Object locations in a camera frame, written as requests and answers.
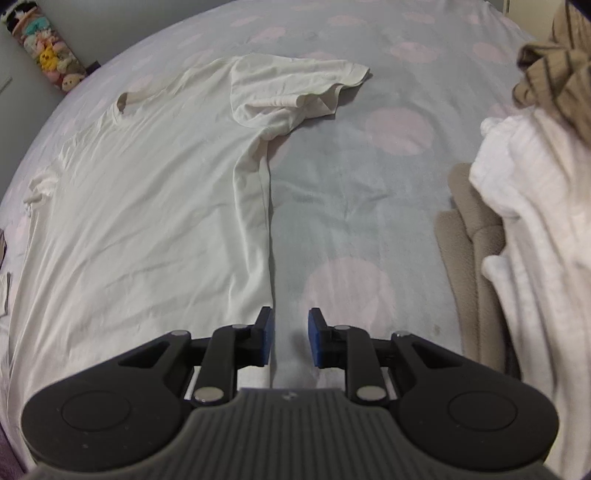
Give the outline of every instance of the light blue bed sheet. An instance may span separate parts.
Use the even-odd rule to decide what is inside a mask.
[[[332,324],[382,338],[409,330],[461,351],[433,220],[450,206],[451,166],[476,155],[482,120],[513,112],[515,58],[529,39],[482,0],[238,0],[145,39],[65,98],[2,200],[9,309],[27,247],[30,178],[120,93],[251,52],[347,59],[369,66],[372,77],[342,93],[334,118],[305,122],[269,149],[274,385],[340,381],[312,367],[313,306]],[[0,319],[2,342],[9,319]]]

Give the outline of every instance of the white t-shirt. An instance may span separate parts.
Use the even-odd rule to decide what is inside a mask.
[[[32,181],[0,409],[28,467],[20,416],[38,390],[170,330],[210,336],[272,305],[267,143],[334,113],[367,72],[260,54],[197,66],[122,96]],[[265,386],[269,370],[239,380]]]

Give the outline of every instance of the white towel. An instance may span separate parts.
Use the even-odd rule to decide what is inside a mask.
[[[547,465],[578,480],[591,469],[591,153],[543,111],[487,121],[483,133],[470,181],[503,217],[507,240],[483,272],[501,299],[524,381],[560,416]]]

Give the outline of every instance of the plush toy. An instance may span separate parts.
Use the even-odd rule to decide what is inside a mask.
[[[49,20],[47,17],[39,17],[30,22],[23,32],[25,35],[34,35],[36,32],[47,30],[49,28]]]
[[[66,43],[59,40],[53,44],[53,51],[58,54],[61,51],[67,51],[69,54],[72,54]]]
[[[84,75],[81,75],[80,73],[69,73],[64,77],[64,80],[61,83],[61,89],[64,92],[69,92],[76,85],[78,85],[84,78]]]
[[[45,44],[37,38],[37,35],[29,35],[22,42],[27,53],[36,59],[43,50],[45,50]]]
[[[59,39],[57,38],[57,34],[51,28],[41,30],[35,33],[35,35],[37,36],[38,42],[43,43],[46,47],[53,45],[53,51],[57,52],[56,42],[58,42]]]
[[[50,71],[46,71],[43,72],[43,74],[48,78],[48,80],[53,83],[54,85],[60,81],[60,72],[58,72],[57,70],[53,70],[52,72]]]
[[[59,60],[57,59],[52,46],[46,47],[39,55],[39,63],[45,72],[56,70],[58,62]]]
[[[0,21],[6,24],[8,31],[12,33],[23,18],[34,14],[36,10],[37,4],[35,2],[19,0],[18,2],[15,2],[10,9],[2,13]]]
[[[73,59],[71,57],[67,57],[65,59],[58,61],[57,62],[57,71],[65,74],[67,72],[68,65],[70,63],[72,63],[72,60]]]

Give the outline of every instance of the blue gripper pad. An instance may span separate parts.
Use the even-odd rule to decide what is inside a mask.
[[[312,358],[314,360],[314,366],[320,367],[320,359],[322,352],[320,350],[320,332],[314,321],[312,312],[308,312],[308,341],[310,342],[310,348],[312,350]]]
[[[275,341],[275,312],[271,310],[267,319],[267,324],[262,333],[262,354],[263,364],[265,365],[269,364],[273,341]]]

